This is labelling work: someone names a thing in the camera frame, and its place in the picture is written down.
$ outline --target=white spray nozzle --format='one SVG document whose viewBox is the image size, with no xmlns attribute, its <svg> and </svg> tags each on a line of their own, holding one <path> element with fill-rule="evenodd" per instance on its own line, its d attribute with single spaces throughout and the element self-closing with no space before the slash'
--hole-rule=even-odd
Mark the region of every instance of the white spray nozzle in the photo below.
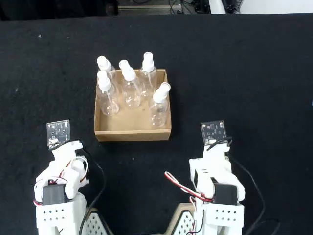
<svg viewBox="0 0 313 235">
<path fill-rule="evenodd" d="M 167 82 L 163 82 L 160 85 L 159 89 L 157 89 L 155 93 L 153 94 L 153 97 L 152 97 L 153 101 L 155 103 L 162 103 L 166 99 L 170 89 L 171 89 L 171 85 L 168 84 Z"/>
<path fill-rule="evenodd" d="M 98 64 L 98 67 L 100 70 L 105 70 L 105 71 L 111 70 L 111 63 L 103 55 L 101 55 L 97 58 L 97 64 Z"/>
<path fill-rule="evenodd" d="M 98 86 L 102 91 L 108 91 L 111 88 L 111 82 L 108 78 L 108 74 L 105 71 L 99 71 L 98 74 Z"/>
<path fill-rule="evenodd" d="M 119 63 L 118 63 L 118 66 L 121 70 L 124 70 L 128 67 L 130 67 L 129 63 L 127 60 L 121 60 Z"/>
<path fill-rule="evenodd" d="M 146 52 L 143 54 L 142 70 L 145 72 L 152 72 L 155 68 L 155 63 L 153 61 L 153 54 L 151 52 Z"/>
<path fill-rule="evenodd" d="M 122 69 L 122 74 L 126 81 L 133 81 L 136 78 L 136 73 L 132 67 L 124 67 Z"/>
</svg>

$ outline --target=black tablecloth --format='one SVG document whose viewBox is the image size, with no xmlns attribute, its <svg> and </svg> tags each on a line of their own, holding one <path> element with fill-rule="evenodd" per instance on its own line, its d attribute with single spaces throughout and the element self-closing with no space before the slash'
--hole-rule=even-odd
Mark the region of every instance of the black tablecloth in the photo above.
<svg viewBox="0 0 313 235">
<path fill-rule="evenodd" d="M 1 234 L 35 234 L 35 177 L 52 155 L 45 124 L 70 119 L 73 138 L 105 169 L 97 204 L 117 235 L 164 232 L 188 196 L 200 157 L 200 122 L 224 120 L 232 155 L 254 175 L 278 234 L 308 234 L 312 221 L 313 15 L 152 16 L 0 23 Z M 172 85 L 169 141 L 100 144 L 93 133 L 96 57 L 140 66 L 154 53 Z M 261 202 L 249 177 L 245 222 Z M 100 180 L 83 189 L 88 203 Z M 273 225 L 255 234 L 270 234 Z"/>
</svg>

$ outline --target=cable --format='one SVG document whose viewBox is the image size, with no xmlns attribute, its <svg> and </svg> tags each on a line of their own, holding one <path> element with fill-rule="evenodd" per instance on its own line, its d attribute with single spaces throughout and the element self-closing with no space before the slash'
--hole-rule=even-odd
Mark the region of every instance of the cable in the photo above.
<svg viewBox="0 0 313 235">
<path fill-rule="evenodd" d="M 186 186 L 182 185 L 170 172 L 166 171 L 164 172 L 165 177 L 170 180 L 173 184 L 175 184 L 176 186 L 180 187 L 180 189 L 185 192 L 185 193 L 189 193 L 191 195 L 193 195 L 194 197 L 197 197 L 199 199 L 201 199 L 202 201 L 205 202 L 211 202 L 213 201 L 213 199 L 211 198 L 206 198 L 204 193 L 201 192 L 194 192 L 191 189 L 187 188 Z"/>
<path fill-rule="evenodd" d="M 227 146 L 230 146 L 231 143 L 233 142 L 233 138 L 231 136 L 226 136 L 222 139 L 217 140 L 215 143 L 211 144 L 210 147 L 208 147 L 207 151 L 209 151 L 210 149 L 212 149 L 214 146 L 216 146 L 219 143 L 222 143 L 224 141 L 229 141 L 227 142 Z"/>
<path fill-rule="evenodd" d="M 81 143 L 81 141 L 79 139 L 74 139 L 74 140 L 68 140 L 62 143 L 54 143 L 50 148 L 49 151 L 53 151 L 58 149 L 59 147 L 63 146 L 64 144 L 70 143 L 70 142 L 75 142 L 75 141 L 79 141 Z"/>
<path fill-rule="evenodd" d="M 186 10 L 189 12 L 189 14 L 191 15 L 192 12 L 191 10 L 185 5 L 185 2 L 184 0 L 181 0 L 180 3 L 181 3 L 181 9 L 183 9 L 182 7 L 184 6 L 186 8 Z"/>
<path fill-rule="evenodd" d="M 86 178 L 86 175 L 87 175 L 87 171 L 88 171 L 88 162 L 85 158 L 81 157 L 81 156 L 77 156 L 77 157 L 74 157 L 70 162 L 73 163 L 73 161 L 75 159 L 81 159 L 83 160 L 85 163 L 86 163 L 86 169 L 85 169 L 85 173 L 84 173 L 84 176 L 81 178 L 81 180 L 79 182 L 82 182 L 85 178 Z"/>
<path fill-rule="evenodd" d="M 197 234 L 198 232 L 200 232 L 202 230 L 203 224 L 204 224 L 204 210 L 202 210 L 202 223 L 201 223 L 200 229 L 198 231 L 188 231 L 186 233 L 186 235 L 188 235 L 188 234 Z"/>
<path fill-rule="evenodd" d="M 279 228 L 280 228 L 280 224 L 281 224 L 281 222 L 279 221 L 279 219 L 266 219 L 266 220 L 263 220 L 262 222 L 258 223 L 258 224 L 255 226 L 255 228 L 254 228 L 253 231 L 257 230 L 260 226 L 262 226 L 263 224 L 268 223 L 268 222 L 275 222 L 275 223 L 276 223 L 276 226 L 275 226 L 273 232 L 270 234 L 270 235 L 276 235 L 277 231 L 278 231 Z"/>
<path fill-rule="evenodd" d="M 259 214 L 259 216 L 256 218 L 256 220 L 251 224 L 251 226 L 247 229 L 245 235 L 249 235 L 257 226 L 257 224 L 260 222 L 264 212 L 265 212 L 265 209 L 266 209 L 266 205 L 265 205 L 265 200 L 263 198 L 263 195 L 259 189 L 259 186 L 256 184 L 253 176 L 251 175 L 251 173 L 243 166 L 241 165 L 235 158 L 231 157 L 230 154 L 228 154 L 228 157 L 235 163 L 237 164 L 243 171 L 245 171 L 251 178 L 253 184 L 254 184 L 254 187 L 255 189 L 257 190 L 258 194 L 259 194 L 259 197 L 261 199 L 261 202 L 262 202 L 262 210 Z"/>
<path fill-rule="evenodd" d="M 85 221 L 87 220 L 87 217 L 88 215 L 90 214 L 93 206 L 95 205 L 95 203 L 98 201 L 98 199 L 100 198 L 101 194 L 103 193 L 105 187 L 106 187 L 106 177 L 105 177 L 105 174 L 104 174 L 104 171 L 103 169 L 101 168 L 101 166 L 93 159 L 92 155 L 87 151 L 85 150 L 84 148 L 82 149 L 89 157 L 90 160 L 93 161 L 93 163 L 97 166 L 97 168 L 101 171 L 101 174 L 102 174 L 102 177 L 103 177 L 103 186 L 101 188 L 101 190 L 99 191 L 99 193 L 97 194 L 97 196 L 94 198 L 94 200 L 90 203 L 89 205 L 89 209 L 88 211 L 86 211 L 85 215 L 84 215 L 84 218 L 82 220 L 82 223 L 80 225 L 80 228 L 79 228 L 79 233 L 78 235 L 82 235 L 82 232 L 83 232 L 83 227 L 84 227 L 84 224 L 85 224 Z"/>
<path fill-rule="evenodd" d="M 152 0 L 145 0 L 145 1 L 137 1 L 137 0 L 132 0 L 134 3 L 138 4 L 138 5 L 141 5 L 141 4 L 145 4 L 145 3 L 148 3 Z"/>
<path fill-rule="evenodd" d="M 197 212 L 196 201 L 192 196 L 189 197 L 189 202 L 194 206 L 195 212 Z"/>
<path fill-rule="evenodd" d="M 170 12 L 171 12 L 171 15 L 174 15 L 175 12 L 173 10 L 173 6 L 174 4 L 177 2 L 178 0 L 174 0 L 173 4 L 171 4 L 171 0 L 168 0 L 168 4 L 170 5 Z"/>
</svg>

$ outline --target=white wall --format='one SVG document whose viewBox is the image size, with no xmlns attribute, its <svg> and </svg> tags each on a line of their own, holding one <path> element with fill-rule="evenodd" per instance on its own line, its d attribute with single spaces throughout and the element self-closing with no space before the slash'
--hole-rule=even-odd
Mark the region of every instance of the white wall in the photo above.
<svg viewBox="0 0 313 235">
<path fill-rule="evenodd" d="M 241 14 L 311 13 L 313 0 L 243 0 Z"/>
</svg>

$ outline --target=open cardboard tray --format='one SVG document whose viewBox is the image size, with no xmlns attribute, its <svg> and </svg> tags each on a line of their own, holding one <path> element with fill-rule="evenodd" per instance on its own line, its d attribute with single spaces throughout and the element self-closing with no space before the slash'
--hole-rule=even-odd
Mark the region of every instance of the open cardboard tray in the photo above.
<svg viewBox="0 0 313 235">
<path fill-rule="evenodd" d="M 122 71 L 116 71 L 116 79 L 122 83 Z M 158 86 L 168 82 L 166 70 L 157 70 Z M 137 108 L 130 109 L 124 104 L 122 94 L 119 97 L 120 110 L 114 116 L 107 116 L 101 112 L 97 97 L 94 107 L 94 134 L 98 141 L 158 141 L 168 140 L 172 130 L 171 107 L 169 96 L 167 121 L 163 128 L 153 129 L 150 123 L 148 100 Z"/>
</svg>

